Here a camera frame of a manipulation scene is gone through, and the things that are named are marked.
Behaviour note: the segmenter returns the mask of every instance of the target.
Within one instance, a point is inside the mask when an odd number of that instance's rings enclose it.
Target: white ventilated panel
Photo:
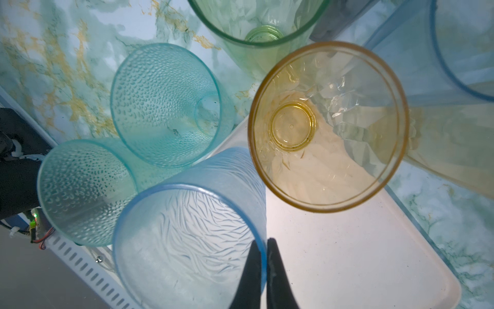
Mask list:
[[[111,308],[141,309],[141,306],[82,246],[76,245],[57,232],[54,232],[45,243],[47,249],[53,251]]]

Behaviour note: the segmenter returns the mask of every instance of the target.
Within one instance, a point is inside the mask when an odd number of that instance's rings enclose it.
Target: green plastic cup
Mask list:
[[[258,80],[305,46],[330,0],[188,0],[217,43]]]
[[[146,163],[118,138],[71,140],[44,159],[38,199],[50,223],[65,237],[81,245],[107,246],[127,203],[183,169]]]

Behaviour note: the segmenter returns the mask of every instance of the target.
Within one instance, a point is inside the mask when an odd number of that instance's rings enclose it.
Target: cup bottom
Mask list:
[[[220,106],[217,94],[208,94],[197,102],[194,112],[197,126],[201,131],[208,135],[214,136],[218,130]]]
[[[316,117],[307,104],[293,101],[280,106],[269,124],[271,138],[279,147],[296,151],[307,146],[316,131]]]
[[[283,33],[278,28],[271,25],[256,27],[249,31],[246,35],[247,42],[261,43],[279,40],[283,37]]]

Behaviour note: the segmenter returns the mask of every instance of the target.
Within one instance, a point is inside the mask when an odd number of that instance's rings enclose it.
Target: gray floor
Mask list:
[[[0,227],[1,309],[108,309],[50,250]]]

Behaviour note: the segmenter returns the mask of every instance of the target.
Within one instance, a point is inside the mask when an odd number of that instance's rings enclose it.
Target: cup rim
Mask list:
[[[429,8],[429,36],[432,43],[432,49],[436,54],[436,59],[446,73],[447,77],[461,90],[466,93],[485,101],[494,102],[494,95],[485,94],[479,91],[476,91],[466,85],[463,81],[461,81],[456,74],[451,70],[449,65],[446,63],[446,60],[441,53],[441,48],[439,47],[439,41],[437,39],[437,27],[436,27],[436,12],[438,10],[437,0],[430,0],[430,8]]]
[[[255,122],[255,115],[257,113],[258,107],[259,107],[259,102],[264,94],[264,91],[266,90],[267,86],[271,82],[271,80],[289,63],[297,59],[299,56],[302,54],[311,51],[311,50],[316,50],[319,48],[331,48],[331,47],[343,47],[347,49],[352,49],[355,50],[358,53],[364,54],[365,56],[371,58],[373,61],[375,61],[381,68],[388,74],[388,76],[391,78],[391,80],[394,83],[394,86],[396,87],[396,91],[399,95],[399,98],[401,99],[402,106],[403,106],[403,116],[404,116],[404,134],[403,134],[403,145],[401,149],[397,149],[397,144],[394,146],[394,153],[398,152],[397,160],[394,162],[393,166],[391,167],[391,170],[389,171],[388,175],[386,178],[379,183],[377,187],[375,187],[371,192],[363,196],[362,198],[348,204],[348,205],[343,205],[340,207],[334,207],[334,208],[329,208],[329,209],[323,209],[319,208],[319,205],[314,205],[314,206],[305,206],[302,203],[296,203],[295,199],[288,199],[285,197],[283,194],[280,193],[280,189],[278,189],[270,180],[270,178],[266,175],[265,171],[263,170],[261,163],[257,157],[257,153],[255,151],[255,139],[254,139],[254,122]],[[343,210],[347,210],[350,208],[353,208],[355,206],[358,206],[362,204],[363,202],[369,200],[372,198],[377,192],[379,192],[391,179],[395,171],[397,170],[398,166],[400,165],[403,157],[405,156],[405,152],[407,149],[408,145],[408,139],[409,139],[409,126],[410,126],[410,119],[409,119],[409,109],[408,109],[408,104],[407,104],[407,99],[405,96],[405,92],[403,90],[403,87],[401,86],[400,81],[398,80],[398,77],[396,74],[391,70],[391,68],[377,55],[372,53],[370,50],[367,50],[361,46],[358,46],[356,44],[352,43],[347,43],[347,42],[340,42],[340,41],[331,41],[331,42],[319,42],[319,43],[313,43],[311,45],[307,45],[305,47],[302,47],[293,53],[289,54],[285,58],[283,58],[280,62],[278,62],[274,68],[268,73],[266,78],[262,81],[261,85],[259,86],[259,89],[257,90],[254,100],[252,102],[252,106],[250,108],[250,114],[249,114],[249,119],[248,119],[248,125],[247,125],[247,138],[248,138],[248,144],[249,144],[249,151],[250,151],[250,156],[252,157],[252,162],[254,163],[255,169],[257,170],[257,173],[259,174],[260,178],[262,181],[266,184],[266,186],[273,192],[278,198],[283,200],[289,205],[292,205],[294,207],[297,207],[299,209],[313,212],[313,213],[335,213],[335,212],[340,212]],[[375,177],[374,182],[372,182],[369,186],[371,187],[374,185],[378,179],[382,176],[382,174],[387,170],[389,167],[390,162],[386,163],[386,168],[383,169],[381,174],[378,177]]]
[[[218,93],[218,98],[219,98],[219,102],[220,102],[220,115],[219,115],[219,118],[220,118],[220,125],[218,126],[218,128],[216,129],[216,132],[214,133],[214,136],[213,138],[211,139],[211,143],[209,144],[209,146],[201,153],[199,154],[197,157],[193,158],[192,160],[188,161],[188,162],[185,162],[185,163],[180,163],[180,164],[175,164],[175,165],[163,165],[162,163],[159,163],[159,162],[153,162],[153,161],[150,161],[148,160],[146,157],[144,157],[139,151],[136,151],[134,149],[134,147],[131,147],[129,145],[129,143],[127,142],[126,138],[125,138],[125,135],[122,134],[120,128],[119,128],[119,125],[118,125],[118,122],[115,121],[115,111],[114,111],[114,107],[115,107],[115,103],[114,103],[114,98],[113,98],[113,95],[114,95],[114,89],[115,89],[115,82],[117,80],[117,76],[120,75],[120,71],[122,69],[122,67],[124,65],[126,65],[129,61],[130,61],[130,56],[136,54],[138,51],[140,50],[144,50],[144,49],[147,49],[147,48],[150,48],[152,46],[172,46],[173,48],[177,48],[179,50],[182,50],[182,51],[185,51],[187,52],[189,55],[192,55],[193,58],[195,58],[196,60],[199,61],[199,63],[201,63],[205,69],[207,70],[207,72],[209,73],[209,76],[211,77],[211,79],[213,80],[213,83],[214,83],[214,86],[216,87],[216,91]],[[171,43],[152,43],[152,44],[145,44],[139,48],[136,48],[133,52],[131,52],[125,59],[124,61],[122,61],[122,63],[119,65],[119,68],[117,69],[117,71],[115,72],[115,75],[113,76],[113,80],[112,80],[112,85],[111,85],[111,88],[110,88],[110,113],[112,115],[112,121],[113,121],[113,125],[115,126],[115,130],[117,131],[117,134],[119,136],[119,138],[122,140],[122,142],[124,143],[124,145],[134,154],[136,155],[139,159],[143,160],[144,162],[148,163],[148,164],[151,164],[151,165],[155,165],[155,166],[158,166],[158,167],[162,167],[162,168],[169,168],[169,169],[173,169],[173,168],[180,168],[180,167],[184,167],[184,166],[187,166],[189,164],[192,164],[194,162],[196,162],[197,160],[201,159],[202,157],[204,157],[205,155],[207,155],[211,150],[212,150],[212,145],[214,144],[214,141],[218,138],[218,135],[220,134],[220,126],[221,126],[221,119],[223,117],[223,113],[225,112],[224,111],[224,108],[222,108],[222,104],[221,102],[223,100],[225,100],[226,98],[223,98],[222,95],[221,95],[221,91],[220,91],[220,88],[219,88],[219,85],[218,85],[218,81],[216,80],[213,72],[209,69],[209,67],[199,58],[197,57],[197,55],[195,55],[193,52],[191,52],[190,50],[182,47],[182,46],[179,46],[179,45],[176,45],[176,44],[171,44]]]
[[[187,1],[189,2],[189,5],[193,9],[194,13],[206,25],[206,27],[208,29],[210,29],[211,31],[213,31],[219,37],[226,39],[226,40],[229,40],[229,41],[232,41],[232,42],[237,43],[237,44],[245,45],[245,46],[273,47],[273,46],[278,46],[278,45],[282,45],[286,42],[289,42],[289,41],[295,39],[296,37],[298,37],[299,35],[301,35],[302,33],[309,30],[319,20],[319,18],[321,17],[323,12],[325,11],[326,7],[328,6],[328,4],[332,0],[322,0],[321,5],[319,6],[319,8],[316,11],[316,13],[314,14],[314,16],[312,16],[312,18],[305,25],[303,25],[302,27],[297,29],[297,31],[290,33],[289,35],[282,37],[279,40],[271,41],[271,42],[247,42],[244,40],[239,40],[239,39],[237,39],[231,35],[228,35],[228,34],[224,33],[223,31],[219,30],[216,26],[214,26],[213,24],[211,24],[209,22],[209,20],[204,16],[204,14],[201,11],[201,9],[199,8],[199,6],[196,4],[196,0],[187,0]]]
[[[59,148],[60,146],[65,147],[66,145],[69,145],[69,144],[89,143],[89,144],[93,144],[93,145],[96,145],[98,147],[101,147],[101,148],[105,149],[106,151],[110,152],[113,156],[115,156],[117,158],[117,160],[119,160],[123,164],[123,166],[127,169],[128,173],[129,173],[130,179],[132,180],[132,184],[134,185],[135,193],[136,194],[139,194],[139,190],[137,189],[137,183],[136,183],[136,180],[135,180],[135,176],[134,176],[134,174],[132,172],[132,169],[129,168],[129,166],[127,165],[127,163],[125,162],[125,160],[123,160],[115,151],[113,151],[112,149],[108,148],[106,145],[101,144],[101,143],[99,143],[97,141],[98,141],[97,139],[96,140],[92,140],[92,139],[72,139],[72,140],[68,140],[68,141],[66,141],[66,142],[64,142],[62,144],[57,145],[57,147],[51,149],[48,152],[48,154],[46,155],[46,157],[44,158],[44,160],[43,160],[43,162],[42,162],[42,164],[40,166],[40,169],[38,171],[38,176],[37,176],[37,180],[36,180],[36,192],[38,194],[38,201],[40,202],[40,206],[43,209],[43,212],[46,215],[46,218],[53,225],[53,227],[57,230],[57,232],[59,232],[60,234],[62,234],[67,239],[70,239],[70,240],[72,240],[74,242],[77,241],[77,244],[79,244],[79,245],[91,246],[91,247],[108,246],[112,242],[111,242],[111,239],[110,239],[110,241],[108,241],[106,243],[92,243],[92,242],[87,242],[87,241],[80,241],[78,239],[76,239],[76,241],[75,241],[74,240],[74,237],[68,235],[64,230],[59,229],[58,228],[58,224],[56,224],[56,221],[53,220],[53,218],[51,217],[50,212],[47,212],[47,211],[44,210],[45,209],[44,202],[43,202],[43,199],[41,198],[42,197],[42,194],[41,194],[41,174],[43,173],[45,162],[47,162],[47,160],[49,160],[50,156],[53,155],[53,153],[54,153],[53,151],[56,148]]]
[[[248,218],[248,216],[240,208],[237,207],[237,205],[234,202],[232,202],[227,197],[221,195],[219,192],[216,192],[215,190],[211,190],[209,188],[205,188],[202,186],[199,187],[197,185],[188,184],[188,183],[184,183],[184,182],[160,183],[160,184],[157,184],[157,185],[155,185],[149,189],[146,189],[146,190],[140,192],[139,194],[137,194],[137,196],[135,196],[127,204],[127,206],[123,209],[122,213],[120,214],[119,218],[117,219],[117,223],[115,224],[115,229],[113,231],[113,237],[112,237],[112,257],[113,257],[113,261],[115,262],[116,273],[117,273],[118,277],[120,278],[124,288],[127,291],[132,291],[131,289],[128,288],[127,281],[123,280],[122,271],[119,267],[119,262],[118,262],[119,258],[118,258],[118,254],[117,254],[117,250],[116,250],[116,248],[119,247],[117,245],[117,237],[120,234],[120,230],[122,229],[123,221],[129,215],[130,211],[133,210],[136,207],[136,205],[138,205],[138,203],[140,201],[153,195],[154,193],[167,191],[167,190],[174,190],[174,189],[176,189],[176,190],[191,190],[191,191],[207,194],[210,197],[219,200],[220,202],[224,203],[225,205],[227,205],[228,207],[233,209],[233,211],[235,211],[235,213],[237,213],[242,218],[242,220],[244,220],[244,222],[246,223],[246,225],[249,227],[250,231],[252,232],[254,239],[255,239],[255,242],[257,244],[257,247],[261,253],[261,277],[263,278],[263,280],[261,282],[261,292],[262,292],[262,290],[264,289],[264,286],[266,284],[266,278],[262,274],[266,274],[266,271],[267,271],[267,247],[266,247],[266,244],[264,243],[264,241],[262,240],[259,232],[255,228],[255,225]],[[140,303],[140,300],[137,300],[132,292],[130,292],[129,295],[138,304]]]

